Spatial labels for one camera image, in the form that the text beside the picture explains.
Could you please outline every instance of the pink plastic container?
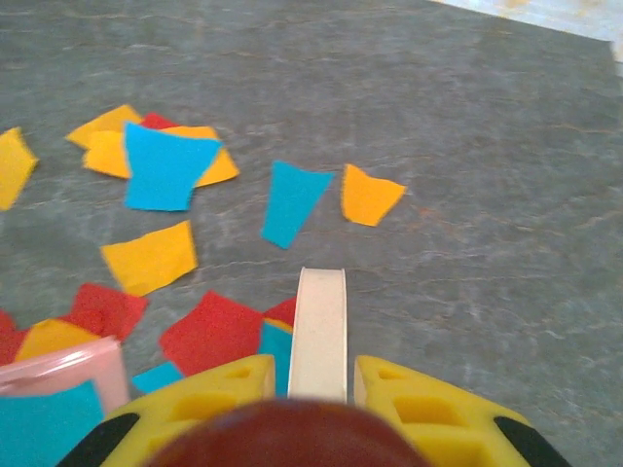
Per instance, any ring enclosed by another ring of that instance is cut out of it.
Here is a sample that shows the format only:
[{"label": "pink plastic container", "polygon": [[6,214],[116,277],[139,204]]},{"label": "pink plastic container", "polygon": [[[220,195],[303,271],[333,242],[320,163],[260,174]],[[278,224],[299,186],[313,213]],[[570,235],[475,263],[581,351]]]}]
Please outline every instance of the pink plastic container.
[{"label": "pink plastic container", "polygon": [[129,402],[126,368],[112,337],[0,367],[0,395],[41,396],[91,379],[109,413]]}]

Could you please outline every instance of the square hole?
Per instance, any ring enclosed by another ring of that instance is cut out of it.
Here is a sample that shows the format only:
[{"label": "square hole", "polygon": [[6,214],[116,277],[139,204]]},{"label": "square hole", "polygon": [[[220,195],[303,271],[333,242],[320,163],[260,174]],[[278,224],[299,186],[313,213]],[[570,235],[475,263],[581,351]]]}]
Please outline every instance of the square hole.
[{"label": "square hole", "polygon": [[195,394],[175,405],[169,421],[209,420],[236,406],[236,398],[226,394]]},{"label": "square hole", "polygon": [[455,410],[437,397],[397,397],[393,400],[393,406],[403,423],[464,426]]}]

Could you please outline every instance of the white plastic strip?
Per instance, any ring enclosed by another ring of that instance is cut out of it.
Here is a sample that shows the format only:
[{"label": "white plastic strip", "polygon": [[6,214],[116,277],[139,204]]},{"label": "white plastic strip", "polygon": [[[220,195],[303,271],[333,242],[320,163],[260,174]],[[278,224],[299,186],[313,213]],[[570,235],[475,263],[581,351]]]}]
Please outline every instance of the white plastic strip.
[{"label": "white plastic strip", "polygon": [[288,397],[347,401],[347,283],[344,270],[301,270]]}]

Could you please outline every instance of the paper scrap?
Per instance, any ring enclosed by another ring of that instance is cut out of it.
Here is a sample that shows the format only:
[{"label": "paper scrap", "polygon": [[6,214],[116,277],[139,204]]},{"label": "paper scrap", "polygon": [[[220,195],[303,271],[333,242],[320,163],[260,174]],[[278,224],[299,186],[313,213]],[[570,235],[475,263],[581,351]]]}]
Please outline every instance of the paper scrap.
[{"label": "paper scrap", "polygon": [[125,292],[142,297],[197,267],[190,221],[123,243],[104,245],[101,255]]},{"label": "paper scrap", "polygon": [[59,319],[46,319],[30,328],[15,361],[45,355],[80,343],[97,341],[99,336]]},{"label": "paper scrap", "polygon": [[286,333],[291,333],[294,330],[294,328],[289,324],[285,324],[283,321],[279,321],[277,319],[264,318],[264,322],[270,324],[271,326],[275,326]]},{"label": "paper scrap", "polygon": [[156,112],[147,114],[140,124],[151,129],[165,129],[171,128],[172,126],[180,126],[176,122],[172,122]]},{"label": "paper scrap", "polygon": [[0,210],[18,199],[38,159],[32,154],[16,126],[0,135]]},{"label": "paper scrap", "polygon": [[376,227],[406,190],[404,185],[371,177],[347,163],[342,187],[342,213],[351,222]]},{"label": "paper scrap", "polygon": [[92,381],[47,396],[0,397],[0,465],[54,466],[104,418]]},{"label": "paper scrap", "polygon": [[262,237],[287,249],[329,187],[332,172],[310,172],[273,162],[273,177]]},{"label": "paper scrap", "polygon": [[15,321],[0,308],[0,366],[13,363],[26,331],[18,331]]},{"label": "paper scrap", "polygon": [[[183,137],[219,139],[211,126],[176,126],[164,130],[167,134]],[[124,136],[120,131],[96,131],[91,135],[90,148],[83,157],[83,167],[113,177],[130,178]],[[195,187],[224,182],[239,175],[229,151],[221,147],[216,159],[203,173]]]},{"label": "paper scrap", "polygon": [[156,211],[188,210],[195,184],[222,146],[135,124],[126,125],[125,144],[132,173],[126,206]]},{"label": "paper scrap", "polygon": [[160,346],[189,377],[255,354],[261,327],[262,313],[209,291],[161,335]]},{"label": "paper scrap", "polygon": [[106,338],[124,341],[138,324],[149,301],[103,285],[86,283],[80,286],[65,322]]},{"label": "paper scrap", "polygon": [[264,311],[265,318],[276,319],[287,324],[290,328],[294,327],[294,313],[296,311],[296,297],[292,297],[277,306]]},{"label": "paper scrap", "polygon": [[184,375],[171,362],[162,363],[145,373],[132,378],[132,383],[145,394],[157,391],[165,386],[183,379]]},{"label": "paper scrap", "polygon": [[65,136],[65,139],[84,149],[88,149],[92,133],[96,131],[121,132],[126,122],[138,124],[141,120],[141,116],[130,105],[125,104],[77,127]]},{"label": "paper scrap", "polygon": [[275,396],[287,396],[290,378],[290,356],[292,354],[292,333],[264,323],[258,354],[269,354],[275,359]]},{"label": "paper scrap", "polygon": [[[186,138],[207,138],[220,141],[218,133],[211,126],[177,126],[175,128],[167,128],[164,133],[175,134]],[[224,182],[232,178],[238,177],[240,171],[230,156],[230,152],[225,146],[221,146],[216,154],[216,159],[212,165],[203,173],[196,187],[205,187],[214,183]]]},{"label": "paper scrap", "polygon": [[130,178],[124,135],[120,131],[96,131],[89,141],[82,167],[113,177]]}]

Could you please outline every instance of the yellow paper scrap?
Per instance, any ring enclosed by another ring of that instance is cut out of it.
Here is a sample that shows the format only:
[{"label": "yellow paper scrap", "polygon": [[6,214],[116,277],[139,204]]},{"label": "yellow paper scrap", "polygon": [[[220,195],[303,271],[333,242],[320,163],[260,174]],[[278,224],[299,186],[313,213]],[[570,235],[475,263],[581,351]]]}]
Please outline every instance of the yellow paper scrap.
[{"label": "yellow paper scrap", "polygon": [[[162,132],[186,138],[219,139],[211,126],[174,126]],[[124,136],[120,131],[97,131],[91,135],[89,150],[85,153],[83,167],[119,178],[130,178]],[[221,147],[216,159],[203,173],[196,187],[224,182],[239,174],[229,151]]]},{"label": "yellow paper scrap", "polygon": [[124,291],[139,297],[197,267],[190,221],[136,240],[104,245],[100,251]]},{"label": "yellow paper scrap", "polygon": [[284,323],[283,321],[279,321],[278,319],[272,319],[272,318],[264,318],[264,322],[272,326],[275,326],[276,328],[279,328],[281,331],[285,331],[286,333],[292,334],[292,326],[290,326],[287,323]]},{"label": "yellow paper scrap", "polygon": [[60,319],[46,319],[30,328],[21,343],[16,362],[98,339],[98,335],[75,324]]},{"label": "yellow paper scrap", "polygon": [[347,163],[342,186],[342,212],[351,222],[376,227],[405,191],[404,185],[371,177]]},{"label": "yellow paper scrap", "polygon": [[0,135],[0,210],[6,211],[18,199],[37,161],[19,127]]},{"label": "yellow paper scrap", "polygon": [[124,147],[124,134],[120,131],[96,131],[89,139],[89,149],[83,158],[84,168],[129,178],[129,166]]},{"label": "yellow paper scrap", "polygon": [[142,117],[127,104],[117,107],[105,114],[100,115],[94,120],[77,127],[65,139],[78,146],[88,149],[91,135],[96,131],[118,131],[122,132],[126,122],[140,124]]}]

